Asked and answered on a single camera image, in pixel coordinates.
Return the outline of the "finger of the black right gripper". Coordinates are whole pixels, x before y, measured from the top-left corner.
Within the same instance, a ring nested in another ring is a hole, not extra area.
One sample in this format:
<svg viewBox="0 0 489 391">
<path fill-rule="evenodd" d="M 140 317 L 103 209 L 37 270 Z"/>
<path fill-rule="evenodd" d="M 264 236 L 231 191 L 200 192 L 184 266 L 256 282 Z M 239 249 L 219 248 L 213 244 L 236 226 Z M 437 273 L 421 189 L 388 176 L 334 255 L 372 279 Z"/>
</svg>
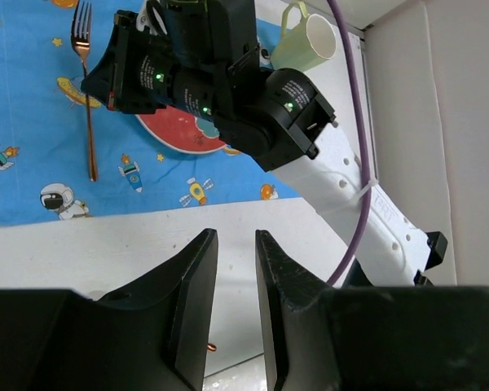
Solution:
<svg viewBox="0 0 489 391">
<path fill-rule="evenodd" d="M 96 98 L 108 110 L 117 110 L 114 90 L 117 39 L 118 32 L 113 30 L 103 56 L 90 72 L 86 72 L 85 80 L 81 84 L 84 93 Z"/>
</svg>

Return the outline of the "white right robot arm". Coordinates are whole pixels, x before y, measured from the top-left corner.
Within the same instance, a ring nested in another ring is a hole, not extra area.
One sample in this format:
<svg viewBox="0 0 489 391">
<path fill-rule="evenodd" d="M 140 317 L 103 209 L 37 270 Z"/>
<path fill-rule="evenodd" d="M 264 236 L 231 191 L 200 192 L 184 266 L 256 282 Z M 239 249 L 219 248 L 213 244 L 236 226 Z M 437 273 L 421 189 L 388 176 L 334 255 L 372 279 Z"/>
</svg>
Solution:
<svg viewBox="0 0 489 391">
<path fill-rule="evenodd" d="M 139 12 L 115 13 L 107 49 L 81 90 L 111 111 L 175 108 L 212 123 L 348 243 L 330 283 L 362 273 L 375 286 L 428 285 L 445 236 L 402 214 L 308 76 L 266 68 L 260 57 L 251 1 L 147 1 Z"/>
</svg>

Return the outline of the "red and teal plate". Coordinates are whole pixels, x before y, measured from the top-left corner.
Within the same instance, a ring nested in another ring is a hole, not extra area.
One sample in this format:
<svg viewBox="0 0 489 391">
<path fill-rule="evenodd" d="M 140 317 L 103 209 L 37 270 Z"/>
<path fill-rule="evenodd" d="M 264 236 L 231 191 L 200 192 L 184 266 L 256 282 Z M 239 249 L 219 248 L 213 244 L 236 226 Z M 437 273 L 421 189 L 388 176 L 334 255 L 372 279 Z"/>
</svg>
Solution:
<svg viewBox="0 0 489 391">
<path fill-rule="evenodd" d="M 186 154 L 203 155 L 222 150 L 226 144 L 212 122 L 177 108 L 136 115 L 144 129 L 167 147 Z"/>
</svg>

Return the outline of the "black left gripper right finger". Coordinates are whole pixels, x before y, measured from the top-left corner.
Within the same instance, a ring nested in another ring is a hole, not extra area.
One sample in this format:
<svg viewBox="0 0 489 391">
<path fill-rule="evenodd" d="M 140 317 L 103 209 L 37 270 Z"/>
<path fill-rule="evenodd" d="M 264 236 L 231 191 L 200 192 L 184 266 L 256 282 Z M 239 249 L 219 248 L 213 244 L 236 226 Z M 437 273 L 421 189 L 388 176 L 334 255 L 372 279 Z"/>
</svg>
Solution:
<svg viewBox="0 0 489 391">
<path fill-rule="evenodd" d="M 255 234 L 262 343 L 269 390 L 333 390 L 334 351 L 319 300 L 327 285 L 269 231 Z"/>
</svg>

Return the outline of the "blue space-print cloth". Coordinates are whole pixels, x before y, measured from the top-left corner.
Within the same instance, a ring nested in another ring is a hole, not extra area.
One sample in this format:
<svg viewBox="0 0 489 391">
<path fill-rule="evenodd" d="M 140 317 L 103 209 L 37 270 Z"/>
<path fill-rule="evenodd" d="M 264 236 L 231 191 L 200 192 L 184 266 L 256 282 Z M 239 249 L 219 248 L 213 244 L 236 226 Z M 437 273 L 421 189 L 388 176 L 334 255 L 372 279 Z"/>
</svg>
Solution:
<svg viewBox="0 0 489 391">
<path fill-rule="evenodd" d="M 70 1 L 0 1 L 0 226 L 289 199 L 227 148 L 192 155 L 79 91 Z"/>
</svg>

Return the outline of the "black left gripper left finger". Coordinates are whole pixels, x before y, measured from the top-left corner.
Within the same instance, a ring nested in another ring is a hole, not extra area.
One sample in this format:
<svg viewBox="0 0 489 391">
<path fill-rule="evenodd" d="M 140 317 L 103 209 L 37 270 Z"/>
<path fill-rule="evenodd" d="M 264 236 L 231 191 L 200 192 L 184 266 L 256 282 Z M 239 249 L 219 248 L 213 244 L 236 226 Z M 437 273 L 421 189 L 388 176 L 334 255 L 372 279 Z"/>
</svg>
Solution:
<svg viewBox="0 0 489 391">
<path fill-rule="evenodd" d="M 98 301 L 102 390 L 200 390 L 218 268 L 205 229 L 178 254 Z"/>
</svg>

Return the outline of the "pale yellow paper cup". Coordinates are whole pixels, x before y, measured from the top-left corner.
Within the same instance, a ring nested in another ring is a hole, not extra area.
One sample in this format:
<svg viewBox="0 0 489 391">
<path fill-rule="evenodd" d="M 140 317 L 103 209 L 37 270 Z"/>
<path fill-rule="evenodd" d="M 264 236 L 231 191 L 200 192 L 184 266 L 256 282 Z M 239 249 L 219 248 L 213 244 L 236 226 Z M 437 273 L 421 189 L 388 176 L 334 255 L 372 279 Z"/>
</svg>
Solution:
<svg viewBox="0 0 489 391">
<path fill-rule="evenodd" d="M 298 23 L 288 29 L 289 14 L 298 9 Z M 337 51 L 332 24 L 321 15 L 311 14 L 303 1 L 289 3 L 282 14 L 280 39 L 271 53 L 274 69 L 291 68 L 306 72 L 329 61 Z"/>
</svg>

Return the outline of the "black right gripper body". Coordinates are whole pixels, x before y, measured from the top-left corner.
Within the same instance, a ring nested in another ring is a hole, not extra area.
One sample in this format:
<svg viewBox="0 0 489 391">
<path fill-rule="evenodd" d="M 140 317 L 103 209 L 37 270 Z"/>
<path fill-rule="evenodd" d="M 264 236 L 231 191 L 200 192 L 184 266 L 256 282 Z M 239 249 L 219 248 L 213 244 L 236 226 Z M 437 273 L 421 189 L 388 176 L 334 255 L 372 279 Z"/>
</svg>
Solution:
<svg viewBox="0 0 489 391">
<path fill-rule="evenodd" d="M 232 114 L 260 79 L 252 1 L 148 1 L 112 29 L 112 110 Z"/>
</svg>

